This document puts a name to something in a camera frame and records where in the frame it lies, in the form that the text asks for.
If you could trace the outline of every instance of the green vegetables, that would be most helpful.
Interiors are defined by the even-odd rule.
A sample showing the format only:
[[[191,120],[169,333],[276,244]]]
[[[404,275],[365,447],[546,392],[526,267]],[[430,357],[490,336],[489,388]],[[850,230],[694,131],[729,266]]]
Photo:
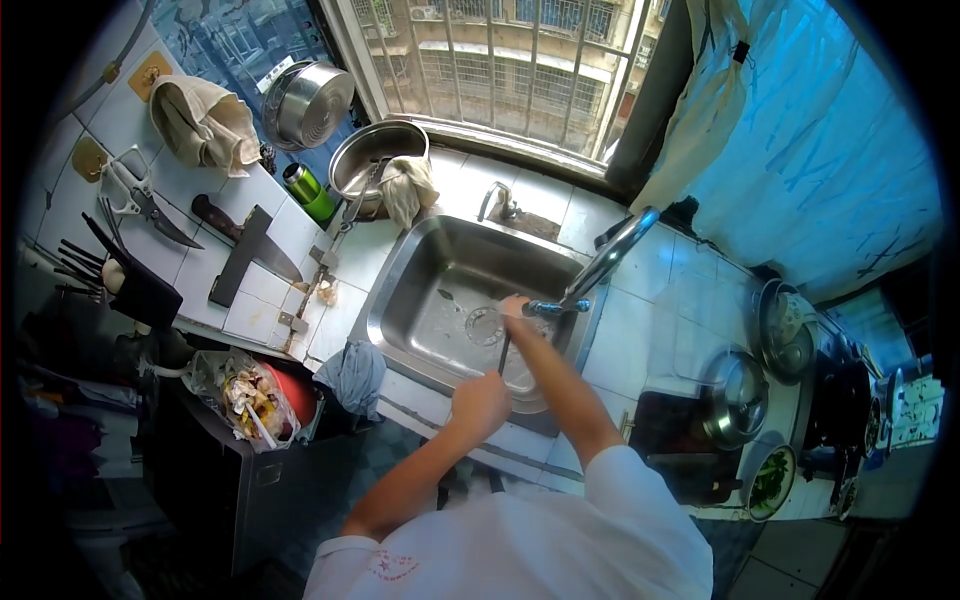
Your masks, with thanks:
[[[754,480],[754,488],[750,493],[751,509],[774,510],[767,502],[780,494],[786,468],[787,463],[782,451],[767,457]]]

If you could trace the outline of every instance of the towel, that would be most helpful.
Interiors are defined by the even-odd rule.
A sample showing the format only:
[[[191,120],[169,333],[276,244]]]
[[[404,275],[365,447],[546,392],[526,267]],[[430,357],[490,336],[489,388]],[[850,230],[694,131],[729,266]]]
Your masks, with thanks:
[[[396,156],[387,163],[376,186],[394,223],[404,229],[413,225],[420,208],[429,208],[440,198],[433,187],[430,161],[422,156]]]
[[[156,78],[150,120],[177,159],[188,167],[218,167],[228,177],[250,175],[260,159],[250,108],[231,91],[187,75]]]
[[[376,402],[387,372],[383,353],[370,342],[347,342],[313,375],[314,381],[333,390],[340,404],[354,415],[380,421]]]

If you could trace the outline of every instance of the stove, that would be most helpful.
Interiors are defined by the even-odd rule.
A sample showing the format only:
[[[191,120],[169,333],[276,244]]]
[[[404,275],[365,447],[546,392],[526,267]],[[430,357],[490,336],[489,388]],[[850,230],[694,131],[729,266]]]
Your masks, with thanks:
[[[723,504],[743,485],[736,479],[743,448],[713,444],[703,429],[706,408],[699,398],[660,392],[644,392],[636,406],[628,444],[681,504]]]

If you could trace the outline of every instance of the white sticker label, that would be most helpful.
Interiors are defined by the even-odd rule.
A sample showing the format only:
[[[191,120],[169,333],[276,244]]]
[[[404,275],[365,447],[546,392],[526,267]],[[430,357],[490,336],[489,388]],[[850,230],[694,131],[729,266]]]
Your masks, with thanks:
[[[280,61],[280,64],[270,69],[270,73],[267,73],[263,79],[256,83],[256,88],[260,90],[261,94],[267,93],[267,89],[270,88],[270,84],[274,82],[274,79],[279,76],[280,73],[287,70],[287,67],[291,66],[294,63],[293,57],[287,57]]]

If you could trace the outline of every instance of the hand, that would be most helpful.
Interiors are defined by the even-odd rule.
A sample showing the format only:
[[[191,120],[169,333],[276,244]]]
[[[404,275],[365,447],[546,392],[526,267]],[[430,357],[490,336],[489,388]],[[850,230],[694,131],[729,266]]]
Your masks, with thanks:
[[[453,417],[447,427],[457,429],[476,447],[507,421],[513,408],[514,401],[503,378],[496,371],[487,371],[453,391]]]
[[[523,305],[529,302],[526,296],[509,296],[500,301],[500,314],[503,315],[503,323],[511,333],[515,333],[516,327],[523,323]]]

